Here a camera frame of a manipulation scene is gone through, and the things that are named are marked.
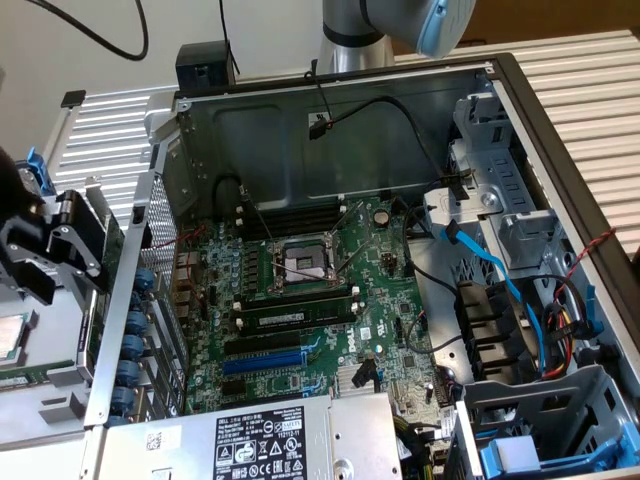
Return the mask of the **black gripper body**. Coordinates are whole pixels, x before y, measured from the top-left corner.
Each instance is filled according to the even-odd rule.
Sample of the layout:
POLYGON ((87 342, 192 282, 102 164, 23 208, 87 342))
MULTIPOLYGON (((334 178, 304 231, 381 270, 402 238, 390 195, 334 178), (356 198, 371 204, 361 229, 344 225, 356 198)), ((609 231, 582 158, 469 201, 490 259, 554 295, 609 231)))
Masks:
POLYGON ((1 149, 1 222, 19 218, 34 225, 43 222, 38 209, 43 199, 22 182, 16 163, 1 149))

